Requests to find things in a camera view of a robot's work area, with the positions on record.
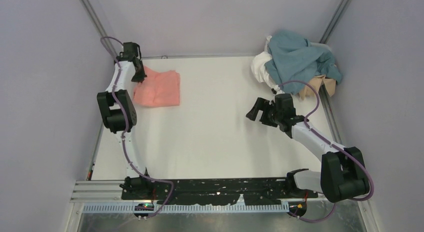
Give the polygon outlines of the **pink t-shirt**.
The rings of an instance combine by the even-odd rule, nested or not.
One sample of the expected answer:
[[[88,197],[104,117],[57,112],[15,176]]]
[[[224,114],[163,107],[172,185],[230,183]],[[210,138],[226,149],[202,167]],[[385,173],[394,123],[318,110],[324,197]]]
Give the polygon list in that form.
[[[175,70],[157,72],[145,66],[146,78],[133,90],[133,102],[149,108],[179,106],[181,76]]]

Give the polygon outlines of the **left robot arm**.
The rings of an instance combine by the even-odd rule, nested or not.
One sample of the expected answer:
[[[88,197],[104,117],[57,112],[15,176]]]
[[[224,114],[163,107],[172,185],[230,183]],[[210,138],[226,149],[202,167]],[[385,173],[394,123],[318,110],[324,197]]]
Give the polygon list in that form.
[[[126,162],[126,176],[122,188],[123,200],[148,200],[154,197],[153,181],[141,158],[135,141],[135,125],[138,122],[132,92],[146,76],[140,46],[135,42],[123,42],[122,51],[112,55],[114,74],[104,92],[96,96],[103,125],[114,134]]]

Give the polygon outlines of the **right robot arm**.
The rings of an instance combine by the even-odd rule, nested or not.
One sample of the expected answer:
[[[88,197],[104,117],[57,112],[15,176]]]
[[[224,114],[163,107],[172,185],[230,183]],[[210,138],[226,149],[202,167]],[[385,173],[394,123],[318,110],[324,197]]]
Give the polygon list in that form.
[[[332,203],[359,200],[372,194],[362,152],[326,138],[309,120],[298,115],[289,94],[277,94],[273,100],[257,98],[246,117],[266,126],[279,128],[290,139],[307,148],[320,161],[320,171],[297,169],[287,173],[289,191],[309,190],[323,194]]]

